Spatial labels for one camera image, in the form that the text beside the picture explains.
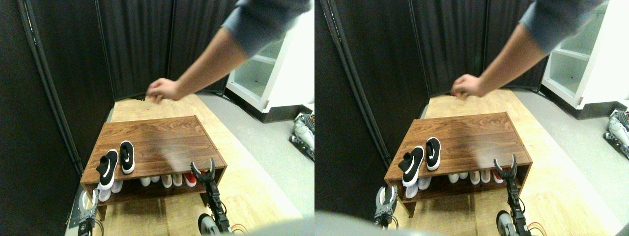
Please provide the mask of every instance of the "black sneaker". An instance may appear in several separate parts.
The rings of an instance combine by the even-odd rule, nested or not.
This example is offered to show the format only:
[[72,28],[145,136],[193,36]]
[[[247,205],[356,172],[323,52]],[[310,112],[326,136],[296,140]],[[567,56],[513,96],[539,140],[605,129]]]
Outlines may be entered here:
[[101,164],[96,167],[96,171],[101,173],[101,182],[98,183],[100,190],[110,189],[114,184],[114,172],[118,165],[118,151],[111,149],[101,157]]
[[120,159],[122,159],[122,173],[131,174],[135,168],[135,160],[133,160],[133,144],[125,140],[120,144]]
[[426,141],[426,166],[428,166],[429,171],[434,171],[439,168],[440,162],[440,153],[441,153],[441,143],[439,139],[432,137]]
[[404,154],[404,160],[398,167],[404,171],[402,175],[402,185],[410,187],[417,182],[417,175],[420,173],[421,162],[424,160],[424,148],[417,146],[409,153]]

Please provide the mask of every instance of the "shoe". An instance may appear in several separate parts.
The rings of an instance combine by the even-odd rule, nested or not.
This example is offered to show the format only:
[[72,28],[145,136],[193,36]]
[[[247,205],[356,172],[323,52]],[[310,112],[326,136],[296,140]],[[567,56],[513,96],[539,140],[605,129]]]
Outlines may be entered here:
[[181,174],[173,174],[172,175],[172,184],[174,184],[175,187],[179,187],[183,183],[184,183],[184,180],[183,180],[183,178],[181,178]]
[[120,192],[121,189],[122,189],[122,180],[114,181],[114,185],[112,185],[112,187],[111,187],[111,192],[112,193],[118,193],[118,192]]
[[101,174],[101,181],[98,183],[99,189],[107,190],[114,184],[116,166],[118,166],[118,151],[111,149],[101,157],[101,163],[96,167],[96,171]]
[[184,176],[184,180],[186,181],[186,185],[188,185],[188,187],[194,187],[196,185],[196,178],[194,177],[194,174],[185,173]]
[[402,185],[410,187],[417,182],[417,175],[420,173],[421,162],[424,161],[424,148],[417,146],[411,152],[404,154],[398,167],[404,171],[402,175]]
[[498,171],[496,171],[495,169],[493,169],[493,170],[491,170],[491,172],[494,174],[494,181],[495,181],[496,183],[499,183],[499,184],[500,184],[500,183],[504,182],[504,180],[503,180],[502,178],[500,178],[500,175],[498,174]]
[[99,201],[107,201],[109,199],[109,196],[111,196],[111,189],[107,189],[107,190],[100,190],[100,192],[98,192],[98,200]]
[[448,179],[450,183],[456,183],[459,180],[459,174],[449,174]]
[[162,184],[164,188],[170,188],[172,186],[172,177],[170,175],[162,176]]
[[481,173],[478,171],[470,172],[470,181],[473,185],[478,184],[481,181]]
[[426,166],[428,166],[429,171],[434,171],[439,168],[441,153],[441,143],[439,139],[432,137],[426,141]]
[[150,177],[140,178],[140,182],[142,183],[142,186],[146,187],[151,183],[151,178]]
[[120,159],[122,159],[122,173],[131,174],[135,169],[135,160],[133,159],[133,144],[125,140],[120,144]]
[[419,189],[420,190],[427,189],[428,185],[430,185],[430,179],[432,179],[432,177],[423,177],[423,178],[417,179],[417,186],[419,187]]
[[489,183],[490,180],[491,180],[491,171],[489,170],[481,171],[481,181],[483,183]]
[[418,189],[417,184],[413,184],[410,187],[406,187],[406,194],[404,195],[406,196],[406,198],[411,199],[417,195],[417,192],[418,192],[417,189]]

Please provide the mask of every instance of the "forearm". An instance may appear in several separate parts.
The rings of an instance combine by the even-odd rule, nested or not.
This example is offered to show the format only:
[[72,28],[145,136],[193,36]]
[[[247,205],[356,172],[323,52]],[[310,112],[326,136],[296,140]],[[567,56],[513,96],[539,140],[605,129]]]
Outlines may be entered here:
[[178,78],[177,89],[184,95],[195,93],[226,76],[247,59],[230,32],[222,28],[197,61]]
[[480,76],[484,93],[500,88],[516,79],[546,55],[535,43],[524,25],[519,24],[500,54]]

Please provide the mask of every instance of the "beige shoe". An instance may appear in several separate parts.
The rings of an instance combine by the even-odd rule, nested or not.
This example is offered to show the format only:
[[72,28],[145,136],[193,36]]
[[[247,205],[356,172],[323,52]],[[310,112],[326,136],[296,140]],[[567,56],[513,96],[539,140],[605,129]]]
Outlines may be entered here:
[[181,174],[173,174],[172,175],[172,184],[176,187],[181,186],[184,183],[184,178],[181,177]]
[[450,183],[456,183],[459,180],[459,174],[449,174],[448,179]]
[[481,181],[481,173],[478,171],[470,172],[470,181],[473,185],[478,184]]
[[489,183],[490,180],[491,180],[491,171],[490,170],[481,171],[481,181],[483,183]]
[[172,177],[170,175],[162,176],[162,184],[164,188],[170,188],[172,186]]

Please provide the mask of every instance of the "wooden shoe rack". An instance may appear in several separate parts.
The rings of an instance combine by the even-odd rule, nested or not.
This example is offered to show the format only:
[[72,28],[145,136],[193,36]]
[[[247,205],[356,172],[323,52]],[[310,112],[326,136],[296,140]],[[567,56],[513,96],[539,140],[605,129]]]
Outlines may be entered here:
[[[424,161],[420,166],[419,177],[432,176],[430,185],[408,199],[405,197],[406,188],[402,186],[403,172],[398,164],[404,154],[411,152],[414,147],[420,145],[425,148],[430,137],[437,137],[441,143],[439,168],[429,171]],[[513,154],[518,163],[516,182],[521,192],[533,161],[506,112],[414,120],[384,180],[389,186],[398,186],[398,200],[408,215],[413,217],[417,201],[421,199],[504,189],[506,182],[498,184],[493,176],[489,183],[481,181],[473,185],[469,176],[452,184],[448,174],[494,169],[494,159],[498,160],[501,167],[509,167]]]
[[190,172],[190,162],[194,162],[200,171],[207,171],[209,160],[214,159],[214,177],[218,183],[227,168],[227,163],[196,116],[105,123],[81,178],[81,186],[92,201],[98,201],[92,198],[92,190],[100,181],[96,171],[100,158],[110,149],[120,152],[120,143],[124,140],[133,144],[135,168],[131,174],[123,174],[120,165],[122,157],[118,160],[114,179],[124,181],[123,186],[119,193],[111,193],[107,201],[99,202],[97,209],[103,220],[108,205],[205,192],[202,184],[189,187],[185,180],[179,187],[173,184],[164,188],[161,179],[144,187],[139,180],[142,177]]

